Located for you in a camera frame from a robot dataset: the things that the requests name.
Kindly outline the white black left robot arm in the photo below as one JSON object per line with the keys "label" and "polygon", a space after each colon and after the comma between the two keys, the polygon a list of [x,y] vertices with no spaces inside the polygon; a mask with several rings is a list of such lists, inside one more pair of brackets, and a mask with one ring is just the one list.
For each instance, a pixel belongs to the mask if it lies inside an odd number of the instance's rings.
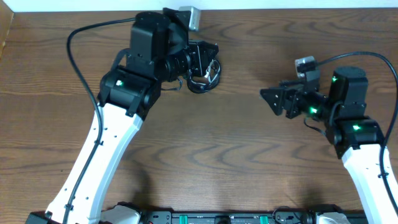
{"label": "white black left robot arm", "polygon": [[62,189],[43,212],[27,223],[139,223],[141,213],[126,203],[103,210],[121,158],[159,99],[163,82],[178,81],[194,93],[217,86],[219,48],[191,40],[200,10],[181,7],[141,12],[131,18],[129,47],[118,52],[91,95],[95,114],[87,139]]}

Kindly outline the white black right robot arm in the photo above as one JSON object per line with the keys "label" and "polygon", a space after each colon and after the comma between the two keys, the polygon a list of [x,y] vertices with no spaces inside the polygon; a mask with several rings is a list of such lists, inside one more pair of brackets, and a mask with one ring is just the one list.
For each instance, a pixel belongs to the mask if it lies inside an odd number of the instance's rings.
{"label": "white black right robot arm", "polygon": [[319,70],[313,80],[280,82],[260,90],[274,114],[293,119],[306,114],[325,125],[324,135],[335,147],[338,159],[349,172],[369,223],[397,223],[390,197],[397,195],[397,181],[389,152],[382,148],[386,137],[378,123],[366,116],[368,79],[358,67],[338,67],[330,91],[321,94]]}

